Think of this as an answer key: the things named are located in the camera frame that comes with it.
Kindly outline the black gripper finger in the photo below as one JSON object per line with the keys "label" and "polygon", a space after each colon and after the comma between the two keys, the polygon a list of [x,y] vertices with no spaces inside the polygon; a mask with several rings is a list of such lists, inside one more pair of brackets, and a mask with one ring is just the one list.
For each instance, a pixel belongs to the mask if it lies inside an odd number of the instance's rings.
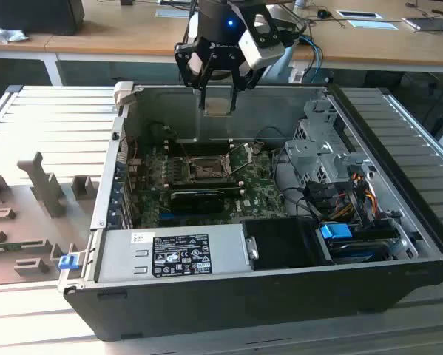
{"label": "black gripper finger", "polygon": [[260,80],[260,69],[250,69],[245,76],[242,76],[240,74],[240,66],[242,64],[240,57],[230,55],[229,58],[229,69],[232,77],[230,110],[235,111],[238,93],[246,89],[254,89],[256,87],[258,81]]}
{"label": "black gripper finger", "polygon": [[[201,61],[201,67],[195,72],[189,61],[196,55]],[[206,85],[211,78],[211,49],[209,41],[198,38],[191,44],[177,43],[175,45],[175,60],[180,76],[186,87],[200,91],[199,108],[205,109]]]}

